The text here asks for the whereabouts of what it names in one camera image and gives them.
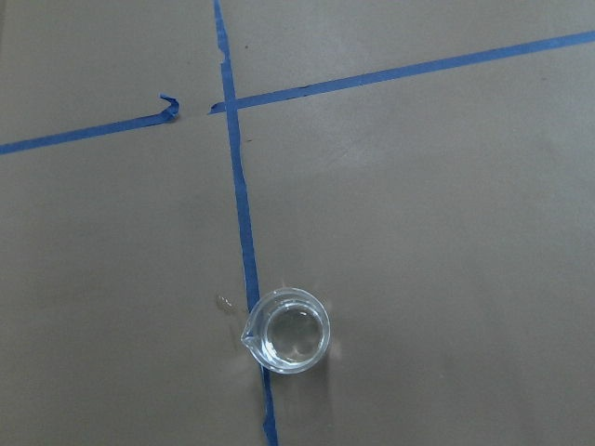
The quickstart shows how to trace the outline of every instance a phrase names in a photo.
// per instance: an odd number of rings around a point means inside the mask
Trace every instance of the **glass beaker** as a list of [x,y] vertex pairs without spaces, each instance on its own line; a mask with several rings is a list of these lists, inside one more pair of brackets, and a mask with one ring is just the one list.
[[280,288],[252,308],[241,340],[263,367],[297,374],[324,356],[330,335],[328,315],[316,297],[297,288]]

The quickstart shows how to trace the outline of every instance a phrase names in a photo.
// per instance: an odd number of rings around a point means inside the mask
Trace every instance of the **blue painter's tape strip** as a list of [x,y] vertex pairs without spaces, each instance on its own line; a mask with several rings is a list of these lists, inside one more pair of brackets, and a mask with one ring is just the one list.
[[[223,14],[219,0],[213,0],[215,8],[215,24],[217,27],[218,47],[223,53],[221,62],[221,79],[223,82],[223,96],[225,97],[225,112],[227,114],[227,130],[230,138],[231,168],[233,185],[235,188],[235,202],[240,226],[240,244],[242,245],[242,260],[244,262],[244,279],[248,309],[256,305],[260,299],[258,289],[257,262],[254,254],[252,238],[252,223],[250,220],[250,205],[248,190],[245,184],[244,169],[242,168],[242,146],[240,135],[240,121],[238,117],[235,86],[233,85],[233,71],[231,69],[230,45],[225,31]],[[269,446],[278,446],[277,428],[275,425],[274,405],[272,402],[271,373],[261,367],[262,386],[264,389],[265,419],[262,425]]]
[[[407,65],[404,67],[383,70],[381,72],[370,72],[367,74],[361,74],[359,76],[345,77],[343,79],[336,79],[334,81],[321,82],[319,84],[288,88],[286,90],[273,91],[271,93],[265,93],[262,95],[239,98],[237,99],[237,108],[245,109],[248,107],[256,107],[258,105],[271,104],[273,102],[280,102],[282,100],[304,98],[306,96],[320,95],[322,93],[329,93],[331,91],[342,90],[345,88],[353,88],[355,86],[375,84],[378,82],[390,81],[402,77],[416,76],[427,72],[439,72],[441,70],[450,70],[453,68],[464,67],[466,65],[474,65],[477,63],[484,63],[498,59],[513,58],[515,56],[522,56],[525,54],[592,42],[595,42],[595,31],[553,37],[550,39],[538,40],[536,42],[529,42],[526,44],[489,49],[487,51],[480,51],[479,53],[471,53],[454,58],[422,62],[415,65]],[[224,111],[225,102],[219,102],[211,107],[211,112],[209,114],[222,113]]]
[[179,112],[179,103],[175,98],[167,95],[159,95],[159,98],[165,99],[169,102],[169,107],[159,114],[152,114],[151,116],[143,116],[141,118],[129,119],[118,123],[111,123],[106,125],[97,125],[95,127],[81,128],[66,133],[58,133],[57,135],[50,135],[48,137],[41,137],[35,139],[26,139],[19,142],[11,142],[0,146],[0,155],[14,153],[16,151],[27,151],[29,149],[37,149],[39,147],[53,146],[63,142],[76,141],[78,139],[87,139],[94,137],[101,137],[111,133],[125,132],[135,128],[148,127],[151,125],[159,125],[167,123],[176,118]]

